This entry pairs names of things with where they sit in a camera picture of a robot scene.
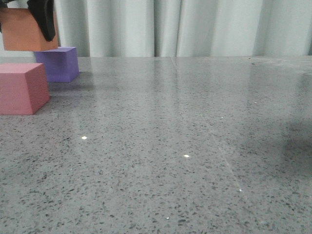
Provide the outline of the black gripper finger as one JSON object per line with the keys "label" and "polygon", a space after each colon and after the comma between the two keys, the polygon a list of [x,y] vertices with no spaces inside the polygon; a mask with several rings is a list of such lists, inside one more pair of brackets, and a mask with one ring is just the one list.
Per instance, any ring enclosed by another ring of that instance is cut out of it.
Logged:
{"label": "black gripper finger", "polygon": [[56,35],[53,0],[28,0],[28,10],[36,20],[44,38],[52,41]]}

